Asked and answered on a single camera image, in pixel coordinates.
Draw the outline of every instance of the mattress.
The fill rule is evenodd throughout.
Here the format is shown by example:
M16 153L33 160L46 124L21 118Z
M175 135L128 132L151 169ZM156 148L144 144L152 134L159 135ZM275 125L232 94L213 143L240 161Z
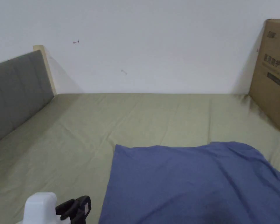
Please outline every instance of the mattress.
M26 199L52 191L58 203L89 195L97 223L116 144L194 147L238 141L280 171L280 132L249 96L58 95L0 141L0 223L23 217Z

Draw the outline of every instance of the gray headboard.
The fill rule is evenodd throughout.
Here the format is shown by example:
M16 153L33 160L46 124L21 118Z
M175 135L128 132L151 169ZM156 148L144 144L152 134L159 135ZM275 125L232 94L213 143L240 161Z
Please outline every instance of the gray headboard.
M0 63L0 140L53 97L40 50Z

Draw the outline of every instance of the blue cloth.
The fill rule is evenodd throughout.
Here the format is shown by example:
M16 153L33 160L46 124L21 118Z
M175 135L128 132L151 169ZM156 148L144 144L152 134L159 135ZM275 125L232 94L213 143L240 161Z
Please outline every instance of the blue cloth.
M253 147L116 145L100 223L280 223L280 172Z

